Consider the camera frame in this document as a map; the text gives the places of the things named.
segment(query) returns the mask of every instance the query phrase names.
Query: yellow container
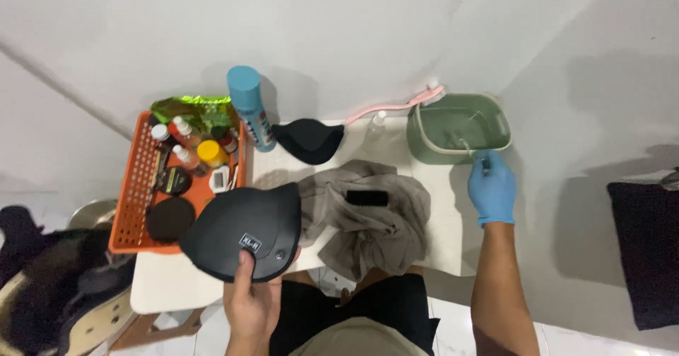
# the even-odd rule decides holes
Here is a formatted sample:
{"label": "yellow container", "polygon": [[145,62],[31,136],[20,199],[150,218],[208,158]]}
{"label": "yellow container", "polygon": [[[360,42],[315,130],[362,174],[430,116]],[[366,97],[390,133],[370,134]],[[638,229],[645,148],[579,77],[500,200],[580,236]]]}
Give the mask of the yellow container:
{"label": "yellow container", "polygon": [[229,163],[229,155],[215,140],[203,141],[196,151],[200,160],[205,161],[212,168],[216,169]]}

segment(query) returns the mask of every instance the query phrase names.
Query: orange plastic basket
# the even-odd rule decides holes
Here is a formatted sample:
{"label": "orange plastic basket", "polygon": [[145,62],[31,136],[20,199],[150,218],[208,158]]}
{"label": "orange plastic basket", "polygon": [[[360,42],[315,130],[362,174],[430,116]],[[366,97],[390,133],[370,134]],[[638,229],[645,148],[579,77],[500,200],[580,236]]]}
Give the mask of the orange plastic basket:
{"label": "orange plastic basket", "polygon": [[[160,243],[149,237],[146,230],[146,212],[150,206],[170,196],[151,190],[153,174],[156,171],[156,155],[159,152],[157,141],[151,137],[151,126],[148,124],[150,111],[142,112],[134,129],[132,146],[128,155],[123,185],[115,209],[114,227],[111,230],[109,249],[112,253],[139,253],[151,251],[158,254],[179,254],[177,243]],[[240,139],[238,140],[238,174],[236,187],[245,186],[245,143],[246,135],[240,123]],[[229,166],[233,170],[236,159],[231,154]],[[168,167],[181,165],[174,153],[170,156]],[[205,205],[215,196],[208,185],[210,176],[193,177],[191,188],[181,197],[191,202],[196,209],[196,217]]]}

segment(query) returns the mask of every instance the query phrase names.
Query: white table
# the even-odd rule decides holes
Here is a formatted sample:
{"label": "white table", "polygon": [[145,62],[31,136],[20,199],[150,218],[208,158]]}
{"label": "white table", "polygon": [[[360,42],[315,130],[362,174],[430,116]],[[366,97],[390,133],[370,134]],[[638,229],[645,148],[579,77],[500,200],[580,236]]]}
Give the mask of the white table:
{"label": "white table", "polygon": [[[250,151],[248,186],[270,189],[299,181],[319,170],[339,167],[354,158],[393,165],[400,175],[412,176],[422,182],[432,197],[432,213],[427,225],[430,253],[418,264],[453,275],[473,275],[483,232],[476,226],[477,216],[466,195],[470,166],[426,165],[417,161],[405,141],[406,121],[405,117],[387,118],[386,150],[366,153],[360,145],[369,119],[360,119],[346,129],[344,141],[335,156],[316,166],[293,158],[280,145],[268,153]],[[341,123],[341,120],[324,121],[329,126]],[[323,266],[318,251],[335,232],[335,228],[327,228],[313,246],[302,249],[300,258],[289,272]],[[140,314],[200,308],[220,299],[223,286],[218,279],[199,271],[183,254],[140,253],[130,300],[134,311]]]}

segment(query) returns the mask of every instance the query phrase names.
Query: gray cloth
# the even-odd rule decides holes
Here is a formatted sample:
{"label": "gray cloth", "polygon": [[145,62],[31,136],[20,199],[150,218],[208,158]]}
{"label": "gray cloth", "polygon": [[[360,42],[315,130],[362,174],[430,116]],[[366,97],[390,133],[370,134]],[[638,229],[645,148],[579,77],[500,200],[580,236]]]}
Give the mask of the gray cloth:
{"label": "gray cloth", "polygon": [[[314,243],[327,225],[339,229],[318,252],[336,273],[360,281],[373,267],[402,275],[427,253],[424,233],[431,198],[412,177],[399,176],[395,167],[352,160],[299,182],[301,195],[300,246]],[[354,206],[347,190],[384,190],[387,206]]]}

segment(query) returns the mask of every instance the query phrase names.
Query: metal bowl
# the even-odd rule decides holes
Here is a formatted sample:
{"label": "metal bowl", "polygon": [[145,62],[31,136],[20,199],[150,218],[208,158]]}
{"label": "metal bowl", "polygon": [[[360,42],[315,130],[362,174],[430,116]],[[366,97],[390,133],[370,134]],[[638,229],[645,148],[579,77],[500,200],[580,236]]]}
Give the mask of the metal bowl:
{"label": "metal bowl", "polygon": [[66,229],[111,229],[114,225],[118,200],[92,201],[78,209],[66,224]]}

